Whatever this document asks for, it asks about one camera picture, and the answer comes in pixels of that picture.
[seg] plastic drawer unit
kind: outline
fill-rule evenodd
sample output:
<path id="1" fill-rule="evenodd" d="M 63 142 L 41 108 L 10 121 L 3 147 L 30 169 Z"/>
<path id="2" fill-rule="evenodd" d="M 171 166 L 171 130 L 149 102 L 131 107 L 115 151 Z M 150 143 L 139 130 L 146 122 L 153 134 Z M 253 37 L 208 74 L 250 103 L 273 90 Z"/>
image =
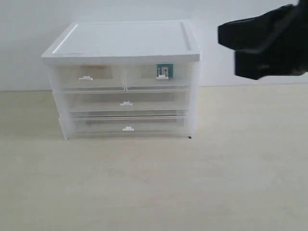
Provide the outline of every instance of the plastic drawer unit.
<path id="1" fill-rule="evenodd" d="M 186 136 L 201 53 L 189 23 L 74 23 L 44 52 L 65 139 Z"/>

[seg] small drawer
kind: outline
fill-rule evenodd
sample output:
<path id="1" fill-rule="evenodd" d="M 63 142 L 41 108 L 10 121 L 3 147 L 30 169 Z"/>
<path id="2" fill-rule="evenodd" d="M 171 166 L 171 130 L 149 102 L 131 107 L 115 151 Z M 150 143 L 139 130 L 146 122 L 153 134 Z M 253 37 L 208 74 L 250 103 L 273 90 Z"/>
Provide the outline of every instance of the small drawer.
<path id="1" fill-rule="evenodd" d="M 64 95 L 71 117 L 184 115 L 187 98 L 185 91 Z"/>
<path id="2" fill-rule="evenodd" d="M 71 134 L 139 131 L 183 131 L 184 116 L 150 116 L 119 118 L 60 118 L 60 123 L 70 125 Z"/>
<path id="3" fill-rule="evenodd" d="M 124 91 L 123 69 L 118 66 L 59 66 L 58 87 L 64 91 Z"/>
<path id="4" fill-rule="evenodd" d="M 163 64 L 130 65 L 125 67 L 127 91 L 173 91 L 189 88 L 189 63 L 172 64 L 172 72 L 164 78 L 158 76 Z"/>

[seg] storage drawer organizer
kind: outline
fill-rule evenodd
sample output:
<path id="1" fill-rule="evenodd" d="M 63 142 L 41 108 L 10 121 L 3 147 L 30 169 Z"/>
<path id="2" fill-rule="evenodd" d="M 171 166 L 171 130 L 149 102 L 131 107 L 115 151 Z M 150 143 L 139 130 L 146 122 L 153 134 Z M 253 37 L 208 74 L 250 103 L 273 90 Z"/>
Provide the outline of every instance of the storage drawer organizer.
<path id="1" fill-rule="evenodd" d="M 191 137 L 200 57 L 182 20 L 72 24 L 42 55 L 64 138 Z"/>

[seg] white wall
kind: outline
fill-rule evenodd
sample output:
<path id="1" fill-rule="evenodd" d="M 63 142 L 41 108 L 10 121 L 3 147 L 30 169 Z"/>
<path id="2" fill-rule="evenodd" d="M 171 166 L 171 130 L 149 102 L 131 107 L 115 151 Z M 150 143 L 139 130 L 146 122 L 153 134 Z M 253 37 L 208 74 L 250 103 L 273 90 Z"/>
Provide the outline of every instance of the white wall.
<path id="1" fill-rule="evenodd" d="M 191 19 L 203 52 L 202 85 L 308 82 L 308 77 L 233 76 L 232 51 L 217 44 L 217 26 L 295 0 L 3 0 L 0 90 L 49 89 L 41 54 L 73 21 Z"/>

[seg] beige table surface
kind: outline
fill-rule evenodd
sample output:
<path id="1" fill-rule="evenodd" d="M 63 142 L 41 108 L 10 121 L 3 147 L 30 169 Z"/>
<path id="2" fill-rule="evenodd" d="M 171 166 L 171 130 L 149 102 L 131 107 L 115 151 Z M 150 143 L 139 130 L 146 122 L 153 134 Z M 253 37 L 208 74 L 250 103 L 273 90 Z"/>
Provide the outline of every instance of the beige table surface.
<path id="1" fill-rule="evenodd" d="M 0 93 L 0 231 L 306 231 L 308 85 L 200 88 L 193 139 L 64 141 Z"/>

